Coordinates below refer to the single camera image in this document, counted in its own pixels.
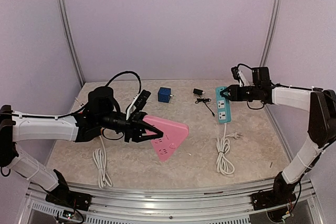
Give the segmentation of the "teal power strip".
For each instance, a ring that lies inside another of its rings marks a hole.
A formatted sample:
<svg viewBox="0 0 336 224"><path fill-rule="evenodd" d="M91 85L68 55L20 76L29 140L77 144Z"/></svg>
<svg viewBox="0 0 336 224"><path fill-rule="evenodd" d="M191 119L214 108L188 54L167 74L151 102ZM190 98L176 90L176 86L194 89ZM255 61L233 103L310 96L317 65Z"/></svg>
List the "teal power strip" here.
<svg viewBox="0 0 336 224"><path fill-rule="evenodd" d="M230 102L220 94L225 88L225 86L222 86L215 89L218 122L221 124L229 123L232 120Z"/></svg>

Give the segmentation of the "pink triangular power strip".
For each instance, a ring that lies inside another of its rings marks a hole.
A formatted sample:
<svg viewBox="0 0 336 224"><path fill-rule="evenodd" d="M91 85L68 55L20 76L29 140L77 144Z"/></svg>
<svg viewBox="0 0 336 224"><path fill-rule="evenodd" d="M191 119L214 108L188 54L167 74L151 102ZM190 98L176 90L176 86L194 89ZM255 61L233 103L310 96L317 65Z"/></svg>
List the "pink triangular power strip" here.
<svg viewBox="0 0 336 224"><path fill-rule="evenodd" d="M189 135L189 127L184 123L152 115L146 115L143 120L163 132L162 137L151 140L152 147L162 162L167 161Z"/></svg>

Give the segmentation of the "blue cube socket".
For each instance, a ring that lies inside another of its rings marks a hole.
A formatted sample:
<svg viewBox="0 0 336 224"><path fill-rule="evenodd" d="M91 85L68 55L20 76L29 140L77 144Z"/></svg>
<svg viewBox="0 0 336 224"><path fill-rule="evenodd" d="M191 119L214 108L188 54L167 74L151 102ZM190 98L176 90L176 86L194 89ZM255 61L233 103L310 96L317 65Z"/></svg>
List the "blue cube socket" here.
<svg viewBox="0 0 336 224"><path fill-rule="evenodd" d="M160 87L157 94L157 100L163 103L169 103L170 99L174 97L171 88Z"/></svg>

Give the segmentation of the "black power adapter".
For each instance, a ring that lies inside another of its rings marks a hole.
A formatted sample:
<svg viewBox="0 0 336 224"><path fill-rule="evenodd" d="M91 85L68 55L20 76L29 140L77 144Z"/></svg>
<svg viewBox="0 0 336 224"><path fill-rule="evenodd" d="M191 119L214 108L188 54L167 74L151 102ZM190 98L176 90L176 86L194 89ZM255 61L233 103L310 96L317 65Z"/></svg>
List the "black power adapter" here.
<svg viewBox="0 0 336 224"><path fill-rule="evenodd" d="M203 91L203 90L200 90L200 89L196 89L196 88L194 88L194 89L193 89L193 93L196 94L196 95L203 95L203 94L204 94L204 91Z"/></svg>

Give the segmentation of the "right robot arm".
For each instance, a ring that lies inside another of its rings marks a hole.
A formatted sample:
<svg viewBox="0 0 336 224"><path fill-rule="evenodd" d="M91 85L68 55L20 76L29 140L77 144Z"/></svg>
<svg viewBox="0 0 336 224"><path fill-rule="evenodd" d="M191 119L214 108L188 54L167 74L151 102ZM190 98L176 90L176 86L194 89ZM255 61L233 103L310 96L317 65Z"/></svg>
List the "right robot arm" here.
<svg viewBox="0 0 336 224"><path fill-rule="evenodd" d="M335 143L335 91L317 87L295 87L272 82L268 67L248 67L251 81L241 71L242 64L231 68L237 84L218 91L217 97L225 102L258 101L262 106L296 110L297 120L291 119L298 129L305 129L301 147L290 163L274 178L272 188L251 195L255 210L280 206L298 200L295 188L319 161L326 149Z"/></svg>

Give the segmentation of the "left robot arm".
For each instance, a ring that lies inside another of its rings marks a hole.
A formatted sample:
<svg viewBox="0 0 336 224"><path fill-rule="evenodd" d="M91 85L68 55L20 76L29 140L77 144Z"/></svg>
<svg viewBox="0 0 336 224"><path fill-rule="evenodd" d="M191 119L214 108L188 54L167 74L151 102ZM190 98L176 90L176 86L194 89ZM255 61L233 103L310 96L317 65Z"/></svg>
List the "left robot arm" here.
<svg viewBox="0 0 336 224"><path fill-rule="evenodd" d="M10 105L1 107L1 168L8 168L38 184L46 191L46 200L57 205L85 208L91 195L71 191L61 172L47 169L19 146L28 140L64 140L84 143L102 135L104 129L122 133L126 142L136 143L163 137L142 112L150 92L140 89L133 112L121 112L114 90L107 83L88 94L80 109L65 115L36 115L14 112Z"/></svg>

